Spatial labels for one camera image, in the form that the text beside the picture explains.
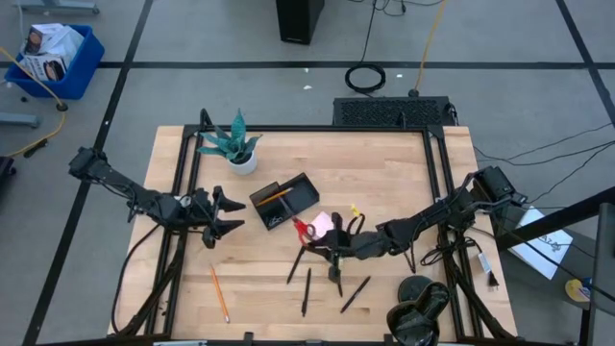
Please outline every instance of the blue bin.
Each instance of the blue bin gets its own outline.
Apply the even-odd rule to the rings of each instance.
[[[84,37],[84,41],[77,50],[75,58],[68,66],[68,70],[60,81],[44,81],[43,83],[52,89],[61,99],[79,100],[84,96],[87,85],[92,79],[98,63],[105,54],[105,48],[96,36],[92,28],[87,25],[71,25],[75,31]],[[42,86],[33,81],[14,63],[4,75],[7,82],[15,83],[27,93],[35,97],[51,97]]]

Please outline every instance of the gray floor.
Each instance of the gray floor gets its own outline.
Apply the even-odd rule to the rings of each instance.
[[[122,62],[143,0],[98,0],[101,14],[26,14],[26,23],[85,23],[106,47],[104,61]],[[279,41],[273,0],[156,0],[136,51],[137,62],[354,61],[360,57],[369,20],[369,1],[330,0],[313,43]],[[399,10],[392,3],[391,12]],[[568,1],[594,61],[615,62],[608,0]],[[406,16],[377,13],[368,61],[419,61],[437,7],[408,5]],[[15,51],[17,12],[0,4],[0,45]],[[443,15],[430,51],[437,62],[582,62],[566,24],[551,0],[455,0]],[[376,95],[403,96],[416,69],[387,69],[386,86]],[[19,174],[0,201],[0,343],[21,341],[49,264],[62,235],[78,183],[66,174],[79,146],[98,132],[118,69],[99,69],[86,96],[69,102],[69,118],[50,145],[29,160],[18,159]],[[252,124],[330,124],[332,99],[352,97],[345,69],[132,69],[124,87],[105,151],[119,170],[142,181],[159,125],[194,123],[205,107],[216,123],[229,123],[236,108]],[[600,71],[615,89],[615,71]],[[357,75],[365,83],[371,76]],[[608,123],[586,70],[428,69],[423,95],[448,95],[460,122],[488,154],[511,156],[579,131]],[[58,119],[49,100],[28,98],[18,87],[0,87],[0,110],[43,117],[37,130],[0,127],[0,153],[10,152],[53,129]],[[562,144],[532,158],[537,161],[610,140],[612,128]],[[530,198],[581,164],[587,154],[536,167],[502,167]],[[615,184],[607,150],[537,206],[565,206]],[[104,336],[131,225],[121,202],[92,188],[39,341]],[[594,236],[594,222],[573,229]],[[562,342],[578,336],[580,310],[513,281],[506,282],[519,334]],[[599,335],[601,344],[612,336]]]

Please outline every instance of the white paper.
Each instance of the white paper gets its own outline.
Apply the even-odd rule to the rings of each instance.
[[[544,216],[545,215],[539,210],[527,210],[521,218],[521,221],[519,221],[517,228],[541,219]],[[530,240],[528,243],[549,259],[555,261],[556,263],[561,263],[569,248],[569,246],[566,245],[572,243],[572,241],[573,239],[571,236],[564,231],[559,230],[548,235],[543,235],[540,238]],[[537,270],[540,274],[544,275],[547,279],[551,280],[554,277],[557,266],[538,255],[528,245],[519,244],[513,246],[510,249],[510,252]]]

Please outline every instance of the black tray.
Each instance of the black tray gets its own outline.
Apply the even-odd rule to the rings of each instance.
[[[258,215],[267,228],[267,231],[276,228],[278,225],[288,220],[292,215],[286,212],[280,199],[273,200],[260,207],[257,207],[258,202],[290,187],[292,187],[292,190],[281,198],[284,198],[288,207],[291,208],[295,214],[299,214],[301,211],[306,210],[320,201],[320,194],[316,190],[316,187],[314,187],[314,184],[311,183],[306,173],[301,173],[282,185],[278,184],[278,182],[272,183],[251,194],[250,200],[257,209]]]

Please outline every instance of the black marker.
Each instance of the black marker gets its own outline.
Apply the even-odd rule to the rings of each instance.
[[[352,304],[352,302],[355,300],[355,298],[358,296],[358,294],[361,292],[361,290],[365,287],[365,285],[367,283],[369,283],[369,280],[372,279],[371,276],[365,278],[365,280],[363,280],[363,282],[361,283],[361,285],[357,288],[357,290],[355,291],[355,293],[353,293],[353,296],[350,297],[350,299],[348,300],[348,302],[346,302],[346,304],[344,304],[344,307],[342,308],[342,310],[339,313],[344,313],[344,311],[346,311],[346,309],[350,306],[350,304]]]
[[[309,280],[311,279],[311,268],[307,270],[307,280],[306,280],[306,296],[304,297],[304,303],[301,305],[301,314],[306,317],[306,312],[308,312],[308,296],[309,296]]]
[[[286,284],[290,284],[290,281],[292,280],[292,276],[295,274],[295,270],[297,269],[297,264],[299,264],[299,260],[301,259],[301,256],[304,255],[305,251],[306,251],[306,247],[302,246],[301,250],[299,250],[299,254],[297,255],[297,259],[295,259],[295,262],[292,264],[292,268],[290,269],[290,274],[288,274],[288,279],[286,279]]]

